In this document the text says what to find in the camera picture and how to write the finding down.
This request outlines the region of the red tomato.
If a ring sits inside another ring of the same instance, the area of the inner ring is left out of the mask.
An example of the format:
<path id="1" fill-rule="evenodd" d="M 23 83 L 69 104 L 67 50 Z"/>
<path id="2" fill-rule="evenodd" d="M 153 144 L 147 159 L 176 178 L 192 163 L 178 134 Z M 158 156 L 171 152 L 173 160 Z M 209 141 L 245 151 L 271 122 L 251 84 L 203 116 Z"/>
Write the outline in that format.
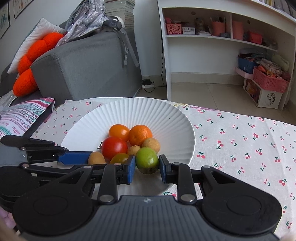
<path id="1" fill-rule="evenodd" d="M 108 137 L 100 145 L 105 160 L 110 162 L 119 153 L 127 153 L 127 143 L 118 137 Z"/>

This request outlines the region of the orange cherry tomato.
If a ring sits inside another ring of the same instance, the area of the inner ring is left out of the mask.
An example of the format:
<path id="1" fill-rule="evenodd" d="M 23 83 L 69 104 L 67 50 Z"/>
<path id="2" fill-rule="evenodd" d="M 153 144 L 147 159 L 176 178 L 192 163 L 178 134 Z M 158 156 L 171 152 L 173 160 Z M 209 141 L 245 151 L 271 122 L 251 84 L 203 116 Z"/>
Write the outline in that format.
<path id="1" fill-rule="evenodd" d="M 118 137 L 122 139 L 124 142 L 128 142 L 129 133 L 129 128 L 121 124 L 112 125 L 108 131 L 110 137 Z"/>

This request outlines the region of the green lime fruit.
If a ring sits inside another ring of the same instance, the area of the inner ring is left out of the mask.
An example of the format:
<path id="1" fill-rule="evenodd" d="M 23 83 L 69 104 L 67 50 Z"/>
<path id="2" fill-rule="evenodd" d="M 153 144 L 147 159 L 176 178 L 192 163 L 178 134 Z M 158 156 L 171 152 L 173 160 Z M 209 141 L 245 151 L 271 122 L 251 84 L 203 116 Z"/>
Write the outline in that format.
<path id="1" fill-rule="evenodd" d="M 140 148 L 135 156 L 138 170 L 143 174 L 153 174 L 159 169 L 159 159 L 156 152 L 149 148 Z"/>

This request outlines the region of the small orange mandarin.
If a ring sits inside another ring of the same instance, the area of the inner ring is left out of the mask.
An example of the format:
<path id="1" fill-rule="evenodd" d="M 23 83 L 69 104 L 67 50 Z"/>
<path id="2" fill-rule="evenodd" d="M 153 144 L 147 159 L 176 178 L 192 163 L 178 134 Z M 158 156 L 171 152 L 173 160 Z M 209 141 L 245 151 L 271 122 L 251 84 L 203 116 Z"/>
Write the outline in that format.
<path id="1" fill-rule="evenodd" d="M 129 143 L 132 146 L 142 146 L 146 139 L 152 137 L 151 130 L 145 125 L 133 126 L 129 131 Z"/>

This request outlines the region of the tan longan fruit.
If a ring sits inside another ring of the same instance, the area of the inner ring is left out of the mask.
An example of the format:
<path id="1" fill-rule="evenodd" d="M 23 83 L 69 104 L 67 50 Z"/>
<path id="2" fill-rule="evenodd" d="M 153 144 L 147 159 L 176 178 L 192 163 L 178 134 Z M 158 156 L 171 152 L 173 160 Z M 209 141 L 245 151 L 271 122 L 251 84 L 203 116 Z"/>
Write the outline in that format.
<path id="1" fill-rule="evenodd" d="M 102 153 L 92 152 L 88 158 L 88 165 L 106 164 L 106 160 Z"/>
<path id="2" fill-rule="evenodd" d="M 155 138 L 147 138 L 143 143 L 142 143 L 142 148 L 151 148 L 154 150 L 157 154 L 159 153 L 161 149 L 161 145 L 159 141 Z"/>

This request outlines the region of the yellow green tomato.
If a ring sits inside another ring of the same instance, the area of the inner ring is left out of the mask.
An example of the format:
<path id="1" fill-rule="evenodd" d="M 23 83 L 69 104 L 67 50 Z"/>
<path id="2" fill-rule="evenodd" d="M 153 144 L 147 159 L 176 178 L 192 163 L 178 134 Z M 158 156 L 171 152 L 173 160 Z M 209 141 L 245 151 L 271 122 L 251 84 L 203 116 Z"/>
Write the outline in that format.
<path id="1" fill-rule="evenodd" d="M 116 154 L 110 161 L 110 164 L 120 163 L 124 164 L 129 158 L 129 155 L 126 153 L 118 153 Z"/>

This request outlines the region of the small tan longan middle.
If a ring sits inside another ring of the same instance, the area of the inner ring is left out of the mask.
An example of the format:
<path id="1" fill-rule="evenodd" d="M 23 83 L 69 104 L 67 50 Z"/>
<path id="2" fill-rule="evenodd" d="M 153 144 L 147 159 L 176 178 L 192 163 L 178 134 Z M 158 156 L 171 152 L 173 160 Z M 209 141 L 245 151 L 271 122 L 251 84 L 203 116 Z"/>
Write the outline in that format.
<path id="1" fill-rule="evenodd" d="M 137 152 L 140 150 L 140 146 L 138 145 L 134 145 L 134 146 L 131 146 L 129 149 L 128 149 L 128 152 L 127 154 L 128 155 L 133 155 L 135 156 L 137 154 Z"/>

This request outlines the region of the tan longan fruit right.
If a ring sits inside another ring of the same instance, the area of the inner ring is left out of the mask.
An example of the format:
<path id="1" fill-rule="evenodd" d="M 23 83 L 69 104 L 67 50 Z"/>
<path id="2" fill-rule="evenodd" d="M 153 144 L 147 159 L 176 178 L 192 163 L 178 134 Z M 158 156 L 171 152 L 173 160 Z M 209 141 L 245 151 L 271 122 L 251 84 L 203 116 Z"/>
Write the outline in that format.
<path id="1" fill-rule="evenodd" d="M 142 148 L 151 148 L 154 150 L 157 154 L 159 153 L 161 149 L 161 145 L 159 141 L 155 138 L 147 138 L 143 143 L 142 143 Z"/>

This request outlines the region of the grey sofa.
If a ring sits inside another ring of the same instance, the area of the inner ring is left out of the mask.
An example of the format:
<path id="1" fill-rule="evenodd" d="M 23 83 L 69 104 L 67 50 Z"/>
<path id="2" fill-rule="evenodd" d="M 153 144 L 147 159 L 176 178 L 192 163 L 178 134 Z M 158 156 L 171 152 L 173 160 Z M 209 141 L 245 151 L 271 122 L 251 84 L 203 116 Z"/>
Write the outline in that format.
<path id="1" fill-rule="evenodd" d="M 138 59 L 134 31 L 125 29 Z M 87 37 L 56 47 L 60 33 L 37 40 L 22 56 L 18 71 L 1 75 L 1 95 L 9 92 L 18 102 L 52 97 L 60 105 L 66 100 L 92 97 L 133 97 L 142 85 L 140 66 L 130 54 L 124 66 L 124 46 L 112 30 L 105 28 Z"/>

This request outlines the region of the white printed storage box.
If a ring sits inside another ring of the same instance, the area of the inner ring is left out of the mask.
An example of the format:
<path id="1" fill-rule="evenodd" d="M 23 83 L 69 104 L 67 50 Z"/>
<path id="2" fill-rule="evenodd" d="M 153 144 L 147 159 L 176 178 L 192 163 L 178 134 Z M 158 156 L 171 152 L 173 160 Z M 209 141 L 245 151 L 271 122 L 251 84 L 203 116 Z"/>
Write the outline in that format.
<path id="1" fill-rule="evenodd" d="M 282 93 L 262 89 L 256 82 L 248 78 L 244 80 L 243 89 L 258 108 L 278 109 Z"/>

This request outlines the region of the white pillow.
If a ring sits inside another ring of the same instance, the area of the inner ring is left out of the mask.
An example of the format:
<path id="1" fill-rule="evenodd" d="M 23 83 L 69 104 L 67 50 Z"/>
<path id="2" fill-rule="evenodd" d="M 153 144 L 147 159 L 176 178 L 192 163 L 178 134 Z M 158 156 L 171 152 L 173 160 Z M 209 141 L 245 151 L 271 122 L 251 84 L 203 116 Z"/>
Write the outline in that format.
<path id="1" fill-rule="evenodd" d="M 18 71 L 18 64 L 28 51 L 28 49 L 36 42 L 37 40 L 41 40 L 49 33 L 60 33 L 64 34 L 65 30 L 58 25 L 54 25 L 47 21 L 45 18 L 41 18 L 38 23 L 33 27 L 33 29 L 29 32 L 27 37 L 23 40 L 19 49 L 17 50 L 11 65 L 7 71 L 8 74 L 15 73 Z"/>

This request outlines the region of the blue storage bin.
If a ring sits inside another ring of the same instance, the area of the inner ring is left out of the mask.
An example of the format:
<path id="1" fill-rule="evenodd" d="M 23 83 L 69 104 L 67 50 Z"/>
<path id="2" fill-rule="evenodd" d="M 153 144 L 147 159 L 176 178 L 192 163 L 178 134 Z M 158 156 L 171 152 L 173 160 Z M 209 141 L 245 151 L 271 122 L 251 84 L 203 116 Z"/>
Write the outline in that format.
<path id="1" fill-rule="evenodd" d="M 238 58 L 238 68 L 248 74 L 253 74 L 254 67 L 257 66 L 256 62 L 249 61 L 246 58 Z"/>

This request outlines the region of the white shelf desk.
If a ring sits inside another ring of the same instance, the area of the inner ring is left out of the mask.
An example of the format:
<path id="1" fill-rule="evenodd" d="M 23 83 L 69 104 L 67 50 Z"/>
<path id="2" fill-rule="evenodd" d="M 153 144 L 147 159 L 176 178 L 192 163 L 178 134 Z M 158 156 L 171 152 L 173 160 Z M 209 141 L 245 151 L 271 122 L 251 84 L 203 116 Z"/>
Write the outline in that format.
<path id="1" fill-rule="evenodd" d="M 158 1 L 166 89 L 171 95 L 174 83 L 236 84 L 235 68 L 243 48 L 268 54 L 277 53 L 290 64 L 295 78 L 295 18 L 260 1 Z M 170 35 L 168 20 L 194 24 L 202 19 L 207 26 L 222 18 L 228 37 L 214 35 Z M 241 22 L 245 32 L 262 34 L 277 42 L 277 48 L 238 40 L 233 36 L 233 23 Z"/>

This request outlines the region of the pink cup right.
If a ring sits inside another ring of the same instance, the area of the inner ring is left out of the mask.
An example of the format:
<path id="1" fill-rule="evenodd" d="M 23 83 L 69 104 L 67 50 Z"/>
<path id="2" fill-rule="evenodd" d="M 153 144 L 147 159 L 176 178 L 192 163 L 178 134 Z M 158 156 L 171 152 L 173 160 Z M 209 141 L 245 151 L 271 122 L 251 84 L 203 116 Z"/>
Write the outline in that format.
<path id="1" fill-rule="evenodd" d="M 243 22 L 232 21 L 233 38 L 236 40 L 243 40 L 244 28 Z"/>

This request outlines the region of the small pink lattice basket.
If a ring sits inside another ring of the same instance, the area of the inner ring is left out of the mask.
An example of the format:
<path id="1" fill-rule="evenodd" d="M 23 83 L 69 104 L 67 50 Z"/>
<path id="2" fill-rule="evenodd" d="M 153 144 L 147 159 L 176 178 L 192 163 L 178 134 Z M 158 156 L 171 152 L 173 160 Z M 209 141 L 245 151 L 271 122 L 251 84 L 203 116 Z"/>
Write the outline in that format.
<path id="1" fill-rule="evenodd" d="M 168 35 L 181 35 L 182 24 L 181 23 L 166 24 L 166 30 Z"/>

